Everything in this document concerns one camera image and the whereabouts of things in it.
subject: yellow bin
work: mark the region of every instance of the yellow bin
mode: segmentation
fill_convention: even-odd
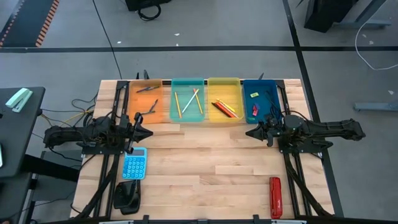
[[[238,122],[243,118],[241,81],[238,78],[209,78],[207,81],[209,120],[212,123]],[[229,118],[211,103],[221,100],[235,110],[237,118]]]

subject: blue bin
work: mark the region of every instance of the blue bin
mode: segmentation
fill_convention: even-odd
[[[251,98],[250,94],[258,93],[259,96]],[[274,80],[244,80],[243,81],[244,111],[247,124],[257,124],[264,121],[264,116],[271,113],[272,102],[280,111],[279,97],[276,82]],[[257,103],[260,110],[257,116],[253,116],[253,106]]]

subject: black bag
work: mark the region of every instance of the black bag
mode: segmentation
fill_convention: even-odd
[[[168,3],[171,0],[126,0],[126,5],[129,11],[138,11],[139,17],[144,21],[151,21],[160,16],[162,12],[162,8],[160,8],[160,4]],[[141,13],[141,9],[145,9],[147,7],[155,6],[158,9],[158,12],[155,16],[149,17],[145,16]]]

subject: teal bin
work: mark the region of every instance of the teal bin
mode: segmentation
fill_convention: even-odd
[[[199,89],[187,109],[182,112],[195,93],[193,89]],[[178,103],[182,117],[180,118],[175,99],[177,93]],[[170,119],[174,122],[201,122],[205,119],[205,80],[202,78],[174,78],[172,80],[172,91],[170,94]]]

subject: orange bin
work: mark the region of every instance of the orange bin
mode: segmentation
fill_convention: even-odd
[[[158,88],[149,91],[137,91],[147,87]],[[155,113],[142,115],[144,117],[144,124],[153,124],[163,122],[163,86],[161,79],[150,79],[150,80],[133,80],[130,82],[130,93],[129,93],[129,117],[130,120],[134,119],[134,115],[137,112],[145,113],[150,110],[152,105],[157,101]]]

